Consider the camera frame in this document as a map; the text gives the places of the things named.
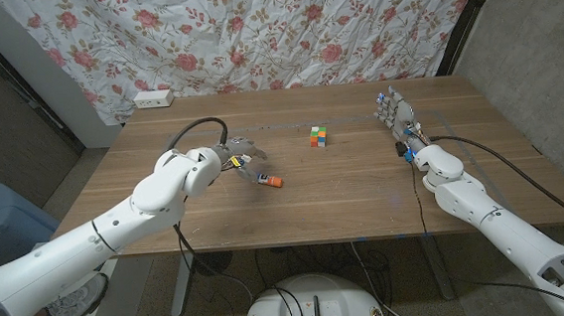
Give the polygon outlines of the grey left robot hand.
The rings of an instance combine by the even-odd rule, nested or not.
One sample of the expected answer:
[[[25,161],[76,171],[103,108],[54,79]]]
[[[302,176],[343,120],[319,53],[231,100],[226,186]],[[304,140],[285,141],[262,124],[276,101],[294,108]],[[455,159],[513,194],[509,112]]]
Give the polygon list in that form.
[[[253,158],[266,159],[267,153],[255,146],[254,141],[246,137],[235,136],[211,149],[220,159],[222,171],[234,170],[244,180],[258,184],[262,174],[249,168]]]

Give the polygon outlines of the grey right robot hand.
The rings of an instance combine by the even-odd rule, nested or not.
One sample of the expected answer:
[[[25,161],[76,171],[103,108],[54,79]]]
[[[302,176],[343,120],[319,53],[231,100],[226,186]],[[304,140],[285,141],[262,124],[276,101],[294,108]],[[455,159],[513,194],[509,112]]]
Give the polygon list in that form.
[[[412,157],[425,148],[429,142],[421,131],[410,103],[391,85],[388,93],[381,93],[376,99],[377,109],[374,117],[383,123],[393,134],[398,153]]]

